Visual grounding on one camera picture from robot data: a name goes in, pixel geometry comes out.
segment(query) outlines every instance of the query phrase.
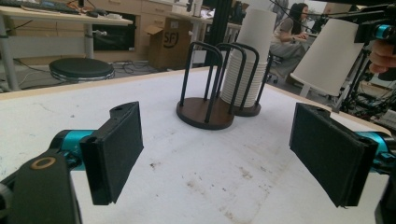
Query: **gray floor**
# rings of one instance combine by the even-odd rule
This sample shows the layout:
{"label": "gray floor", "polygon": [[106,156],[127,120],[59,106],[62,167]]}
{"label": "gray floor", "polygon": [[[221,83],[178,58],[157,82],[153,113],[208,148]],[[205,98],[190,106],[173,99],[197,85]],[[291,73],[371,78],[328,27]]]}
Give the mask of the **gray floor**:
{"label": "gray floor", "polygon": [[[147,62],[121,62],[113,63],[115,68],[115,78],[130,77],[130,76],[143,76],[152,73],[158,73],[159,71],[150,67]],[[28,66],[22,63],[16,63],[17,77],[22,90],[31,90],[38,88],[47,88],[59,85],[67,85],[69,83],[63,82],[51,76],[49,68],[46,65],[42,66]],[[7,91],[7,83],[5,82],[6,75],[4,68],[0,63],[0,88],[1,92]],[[271,78],[268,85],[280,88],[284,91],[289,91],[296,95],[300,94],[301,87],[291,85],[285,82],[285,79],[279,78],[277,83],[274,83],[274,78]],[[334,105],[332,100],[324,94],[320,94],[317,91],[309,92],[308,99],[318,102],[323,105]]]}

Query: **woman's hair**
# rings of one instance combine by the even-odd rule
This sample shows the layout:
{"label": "woman's hair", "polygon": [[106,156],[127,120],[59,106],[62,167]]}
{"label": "woman's hair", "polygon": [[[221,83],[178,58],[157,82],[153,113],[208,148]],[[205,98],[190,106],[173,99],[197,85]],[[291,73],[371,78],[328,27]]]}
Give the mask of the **woman's hair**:
{"label": "woman's hair", "polygon": [[298,35],[301,32],[301,14],[305,7],[308,7],[305,3],[294,3],[291,6],[289,17],[293,19],[293,28],[291,29],[293,35]]}

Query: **chair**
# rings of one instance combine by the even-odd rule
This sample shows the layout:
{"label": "chair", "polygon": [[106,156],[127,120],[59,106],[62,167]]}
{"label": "chair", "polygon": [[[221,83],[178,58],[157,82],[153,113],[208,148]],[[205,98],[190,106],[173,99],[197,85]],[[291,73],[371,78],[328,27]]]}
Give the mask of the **chair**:
{"label": "chair", "polygon": [[49,64],[53,77],[74,83],[98,81],[114,77],[114,68],[108,63],[89,58],[64,58]]}

